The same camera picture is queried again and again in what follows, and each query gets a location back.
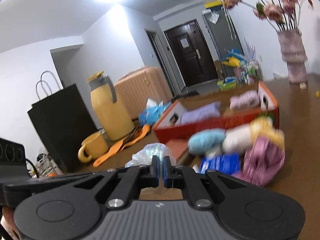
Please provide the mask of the iridescent plastic ball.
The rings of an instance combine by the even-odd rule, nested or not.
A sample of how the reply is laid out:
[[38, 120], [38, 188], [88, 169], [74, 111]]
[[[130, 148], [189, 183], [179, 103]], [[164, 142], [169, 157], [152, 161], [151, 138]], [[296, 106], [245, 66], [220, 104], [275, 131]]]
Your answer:
[[172, 150], [165, 144], [153, 143], [147, 144], [142, 150], [132, 155], [130, 161], [125, 164], [125, 167], [151, 165], [153, 156], [157, 156], [162, 162], [164, 157], [169, 157], [172, 165], [176, 165], [176, 159], [172, 155]]

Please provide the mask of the light blue plush toy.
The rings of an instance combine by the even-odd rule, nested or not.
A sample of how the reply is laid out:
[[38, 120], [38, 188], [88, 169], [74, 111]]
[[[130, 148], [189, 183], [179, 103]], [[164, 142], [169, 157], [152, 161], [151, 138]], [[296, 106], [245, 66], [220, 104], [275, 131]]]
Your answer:
[[193, 134], [188, 140], [188, 150], [192, 155], [201, 155], [221, 144], [226, 137], [224, 129], [206, 129]]

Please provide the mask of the blue tissue pack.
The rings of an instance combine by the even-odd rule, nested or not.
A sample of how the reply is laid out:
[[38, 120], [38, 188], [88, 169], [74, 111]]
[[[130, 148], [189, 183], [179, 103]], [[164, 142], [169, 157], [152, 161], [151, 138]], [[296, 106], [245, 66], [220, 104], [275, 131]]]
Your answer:
[[241, 169], [241, 162], [237, 153], [222, 154], [215, 157], [203, 157], [199, 173], [205, 174], [206, 170], [217, 170], [232, 175]]

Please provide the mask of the white fluffy plush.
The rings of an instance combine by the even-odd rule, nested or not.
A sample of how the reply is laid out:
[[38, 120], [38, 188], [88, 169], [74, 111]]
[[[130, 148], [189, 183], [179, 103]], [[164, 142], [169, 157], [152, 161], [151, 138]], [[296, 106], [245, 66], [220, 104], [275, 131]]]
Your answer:
[[228, 129], [222, 142], [222, 151], [225, 154], [237, 153], [242, 155], [253, 146], [249, 124]]

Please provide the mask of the pink satin cloth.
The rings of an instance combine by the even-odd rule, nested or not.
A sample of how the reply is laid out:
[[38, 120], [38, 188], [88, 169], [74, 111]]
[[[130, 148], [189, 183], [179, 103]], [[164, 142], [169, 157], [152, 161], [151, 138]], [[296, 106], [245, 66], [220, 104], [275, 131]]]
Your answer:
[[252, 148], [247, 149], [242, 170], [232, 174], [248, 183], [266, 186], [285, 161], [285, 151], [267, 137], [259, 136]]

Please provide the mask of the red orange cardboard box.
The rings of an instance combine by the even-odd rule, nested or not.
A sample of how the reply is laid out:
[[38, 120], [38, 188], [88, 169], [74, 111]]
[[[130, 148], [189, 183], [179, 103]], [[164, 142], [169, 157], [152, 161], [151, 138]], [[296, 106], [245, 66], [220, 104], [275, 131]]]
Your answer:
[[[257, 92], [260, 105], [239, 111], [229, 109], [229, 100], [233, 96], [254, 90]], [[181, 125], [181, 116], [213, 102], [220, 102], [220, 116], [209, 118], [195, 123]], [[166, 144], [171, 139], [188, 139], [193, 134], [212, 128], [230, 129], [247, 124], [260, 116], [268, 116], [275, 128], [279, 127], [279, 104], [272, 92], [263, 82], [244, 85], [223, 92], [214, 92], [204, 95], [177, 99], [153, 125], [152, 130], [159, 142]]]

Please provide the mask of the yellow fluffy plush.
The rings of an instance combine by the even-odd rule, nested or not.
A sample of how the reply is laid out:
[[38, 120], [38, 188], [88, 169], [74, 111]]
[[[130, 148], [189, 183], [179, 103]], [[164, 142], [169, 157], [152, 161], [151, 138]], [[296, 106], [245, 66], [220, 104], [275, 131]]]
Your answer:
[[282, 130], [274, 128], [270, 117], [258, 117], [249, 124], [249, 131], [252, 143], [258, 137], [267, 138], [278, 148], [285, 150], [285, 134]]

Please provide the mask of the orange shoehorn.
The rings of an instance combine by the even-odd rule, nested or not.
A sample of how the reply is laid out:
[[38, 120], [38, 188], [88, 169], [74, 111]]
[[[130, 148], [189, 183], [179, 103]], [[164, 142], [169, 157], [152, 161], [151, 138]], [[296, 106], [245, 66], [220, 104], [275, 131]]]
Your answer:
[[144, 139], [151, 132], [151, 126], [146, 124], [143, 127], [135, 129], [132, 133], [125, 136], [123, 139], [120, 139], [118, 142], [113, 144], [107, 153], [101, 155], [94, 163], [93, 167], [98, 167], [103, 164], [105, 161], [110, 159], [112, 156], [121, 152], [125, 148], [128, 148], [137, 142]]

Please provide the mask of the blue tissue bag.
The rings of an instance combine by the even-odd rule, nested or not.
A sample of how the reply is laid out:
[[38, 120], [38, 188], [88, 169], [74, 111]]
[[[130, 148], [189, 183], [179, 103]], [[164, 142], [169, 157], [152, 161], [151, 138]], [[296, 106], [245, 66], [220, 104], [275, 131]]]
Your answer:
[[138, 116], [140, 126], [153, 126], [170, 106], [171, 102], [164, 103], [163, 101], [161, 101], [158, 104], [155, 100], [148, 98], [146, 109], [142, 111]]

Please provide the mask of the black paper bag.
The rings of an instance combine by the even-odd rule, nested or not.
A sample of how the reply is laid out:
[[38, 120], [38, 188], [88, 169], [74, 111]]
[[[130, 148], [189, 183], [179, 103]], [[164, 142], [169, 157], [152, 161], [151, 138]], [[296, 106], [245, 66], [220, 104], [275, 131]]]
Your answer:
[[29, 118], [47, 152], [64, 173], [79, 169], [78, 150], [89, 135], [97, 132], [75, 84], [32, 104]]

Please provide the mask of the yellow mug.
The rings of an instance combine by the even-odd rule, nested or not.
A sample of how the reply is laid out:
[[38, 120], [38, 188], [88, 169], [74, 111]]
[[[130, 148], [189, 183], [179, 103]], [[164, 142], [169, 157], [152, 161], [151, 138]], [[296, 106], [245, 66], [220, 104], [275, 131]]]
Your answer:
[[108, 151], [108, 144], [101, 132], [95, 132], [87, 137], [78, 151], [78, 159], [81, 163], [89, 163], [98, 159]]

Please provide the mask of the yellow thermos jug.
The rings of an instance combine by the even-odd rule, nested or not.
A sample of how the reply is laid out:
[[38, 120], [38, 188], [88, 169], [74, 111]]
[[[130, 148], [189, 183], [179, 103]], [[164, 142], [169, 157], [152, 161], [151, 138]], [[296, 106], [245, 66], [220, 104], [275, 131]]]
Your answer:
[[92, 108], [108, 139], [117, 141], [130, 134], [135, 125], [110, 77], [101, 70], [90, 76], [87, 82], [91, 89]]

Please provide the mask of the pink fuzzy cloth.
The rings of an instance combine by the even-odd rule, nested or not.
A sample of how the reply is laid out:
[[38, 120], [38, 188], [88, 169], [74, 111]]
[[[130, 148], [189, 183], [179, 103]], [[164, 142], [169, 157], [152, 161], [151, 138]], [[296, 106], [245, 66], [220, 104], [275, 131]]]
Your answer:
[[260, 103], [260, 99], [257, 91], [249, 90], [240, 96], [233, 96], [230, 98], [230, 109], [241, 110], [257, 107]]

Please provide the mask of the dark brown door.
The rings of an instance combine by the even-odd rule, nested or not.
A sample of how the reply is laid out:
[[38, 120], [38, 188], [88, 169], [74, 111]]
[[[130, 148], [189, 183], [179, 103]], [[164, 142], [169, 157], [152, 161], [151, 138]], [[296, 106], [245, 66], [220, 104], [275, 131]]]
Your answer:
[[197, 20], [185, 22], [164, 33], [187, 87], [219, 78]]

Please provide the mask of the yellow crumbs on table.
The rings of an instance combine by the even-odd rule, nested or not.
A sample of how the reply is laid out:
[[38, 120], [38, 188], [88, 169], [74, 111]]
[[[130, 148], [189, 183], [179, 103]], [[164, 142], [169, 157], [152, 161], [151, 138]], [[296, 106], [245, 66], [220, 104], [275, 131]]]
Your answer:
[[[300, 83], [299, 84], [299, 87], [300, 87], [300, 89], [301, 90], [304, 90], [304, 89], [307, 89], [308, 88], [308, 85], [305, 83], [305, 82], [303, 82], [303, 83]], [[320, 97], [320, 91], [316, 91], [316, 96], [319, 98]]]

